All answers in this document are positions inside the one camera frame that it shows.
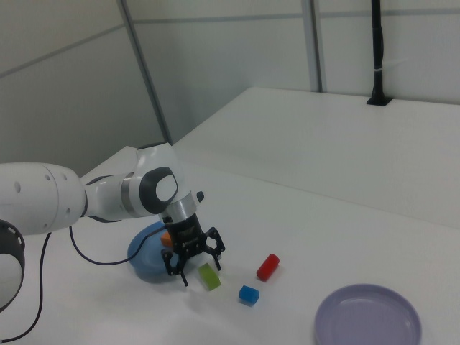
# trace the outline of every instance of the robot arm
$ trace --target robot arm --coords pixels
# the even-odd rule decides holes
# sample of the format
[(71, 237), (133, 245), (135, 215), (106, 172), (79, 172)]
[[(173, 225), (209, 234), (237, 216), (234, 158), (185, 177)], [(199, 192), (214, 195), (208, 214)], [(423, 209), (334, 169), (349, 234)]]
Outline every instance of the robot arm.
[[(137, 150), (131, 172), (82, 184), (70, 169), (40, 163), (0, 165), (0, 312), (14, 299), (24, 276), (22, 235), (42, 234), (73, 225), (87, 216), (102, 222), (159, 214), (175, 243), (162, 257), (168, 273), (183, 275), (189, 257), (207, 252), (217, 257), (225, 247), (212, 228), (206, 234), (172, 147), (159, 144)], [(215, 249), (206, 245), (216, 240)], [(179, 256), (176, 267), (170, 258)]]

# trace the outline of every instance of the orange block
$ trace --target orange block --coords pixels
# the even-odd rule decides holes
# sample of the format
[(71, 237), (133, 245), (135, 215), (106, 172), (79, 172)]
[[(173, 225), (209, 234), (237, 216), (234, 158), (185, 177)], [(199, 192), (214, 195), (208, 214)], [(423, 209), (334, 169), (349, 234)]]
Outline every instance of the orange block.
[(170, 236), (170, 233), (169, 232), (165, 232), (162, 236), (161, 236), (161, 244), (165, 247), (169, 247), (169, 248), (172, 248), (173, 247), (173, 242), (171, 241), (171, 236)]

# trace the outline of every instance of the purple plate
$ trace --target purple plate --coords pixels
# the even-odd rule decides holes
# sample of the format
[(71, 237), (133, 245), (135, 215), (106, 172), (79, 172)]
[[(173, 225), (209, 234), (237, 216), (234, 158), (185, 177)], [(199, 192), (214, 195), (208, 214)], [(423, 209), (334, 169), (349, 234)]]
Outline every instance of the purple plate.
[(378, 285), (351, 285), (331, 293), (315, 317), (319, 345), (418, 345), (422, 336), (414, 307)]

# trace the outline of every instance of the white wall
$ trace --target white wall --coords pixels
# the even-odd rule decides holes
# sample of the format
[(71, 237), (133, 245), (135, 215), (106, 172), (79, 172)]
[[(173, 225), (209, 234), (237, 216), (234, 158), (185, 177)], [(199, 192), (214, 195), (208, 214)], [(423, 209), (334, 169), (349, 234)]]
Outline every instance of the white wall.
[[(370, 96), (371, 1), (318, 2), (324, 91)], [(385, 93), (460, 104), (460, 2), (382, 0), (382, 10)]]
[(0, 162), (82, 175), (162, 140), (115, 1), (2, 1), (0, 45)]
[(128, 5), (175, 142), (249, 87), (317, 89), (301, 0)]

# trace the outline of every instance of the blue bowl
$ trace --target blue bowl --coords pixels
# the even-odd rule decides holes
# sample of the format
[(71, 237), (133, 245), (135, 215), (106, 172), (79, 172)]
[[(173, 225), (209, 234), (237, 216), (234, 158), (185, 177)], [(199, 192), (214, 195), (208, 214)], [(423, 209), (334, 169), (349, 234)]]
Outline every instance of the blue bowl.
[[(139, 232), (131, 241), (128, 247), (128, 257), (132, 256), (139, 248), (142, 240), (151, 232), (163, 227), (164, 224), (160, 221), (149, 225), (147, 228)], [(142, 275), (167, 275), (165, 263), (161, 255), (163, 249), (168, 249), (161, 244), (161, 236), (167, 230), (160, 231), (149, 237), (142, 245), (141, 250), (135, 257), (129, 260), (132, 267)], [(175, 266), (178, 256), (174, 254), (171, 259), (171, 265)]]

